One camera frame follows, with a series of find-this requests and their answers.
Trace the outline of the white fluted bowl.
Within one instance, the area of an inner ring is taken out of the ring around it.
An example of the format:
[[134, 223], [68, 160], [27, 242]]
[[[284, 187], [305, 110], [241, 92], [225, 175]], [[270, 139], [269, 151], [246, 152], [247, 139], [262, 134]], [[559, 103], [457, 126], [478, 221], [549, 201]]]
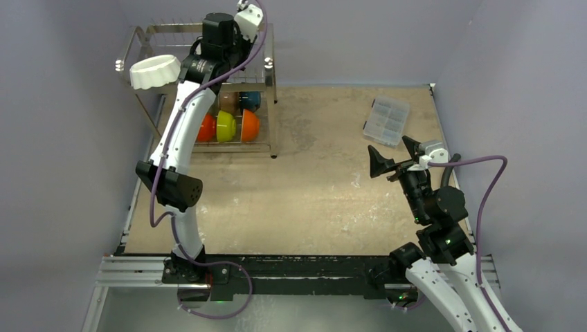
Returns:
[[148, 90], [176, 82], [181, 62], [175, 55], [158, 55], [133, 64], [129, 70], [134, 90]]

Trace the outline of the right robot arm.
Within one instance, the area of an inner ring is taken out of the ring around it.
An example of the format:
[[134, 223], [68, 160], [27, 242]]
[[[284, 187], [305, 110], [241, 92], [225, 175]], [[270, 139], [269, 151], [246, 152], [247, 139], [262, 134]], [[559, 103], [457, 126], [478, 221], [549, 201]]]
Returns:
[[471, 160], [452, 158], [439, 140], [418, 142], [402, 138], [410, 158], [396, 162], [369, 145], [370, 177], [385, 175], [399, 182], [416, 224], [419, 243], [407, 243], [390, 254], [388, 271], [399, 281], [408, 280], [419, 292], [417, 308], [427, 299], [454, 331], [520, 331], [507, 313], [482, 271], [480, 242], [472, 243], [460, 227], [469, 213], [464, 193], [449, 185], [450, 171], [457, 166], [499, 160], [501, 166], [487, 188], [477, 213], [482, 220], [485, 203], [505, 171], [507, 158], [483, 156]]

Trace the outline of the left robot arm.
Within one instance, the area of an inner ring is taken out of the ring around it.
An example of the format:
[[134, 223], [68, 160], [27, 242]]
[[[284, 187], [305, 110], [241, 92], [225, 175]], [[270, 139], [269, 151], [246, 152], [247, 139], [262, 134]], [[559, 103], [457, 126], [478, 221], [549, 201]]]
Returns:
[[137, 162], [136, 173], [150, 191], [150, 226], [155, 228], [165, 217], [170, 218], [174, 247], [168, 268], [190, 283], [200, 282], [208, 267], [194, 211], [203, 183], [188, 175], [192, 149], [222, 84], [255, 57], [252, 48], [266, 22], [262, 12], [252, 9], [236, 15], [210, 13], [202, 22], [201, 37], [184, 60], [159, 55], [130, 69], [133, 89], [177, 86], [159, 144], [149, 160]]

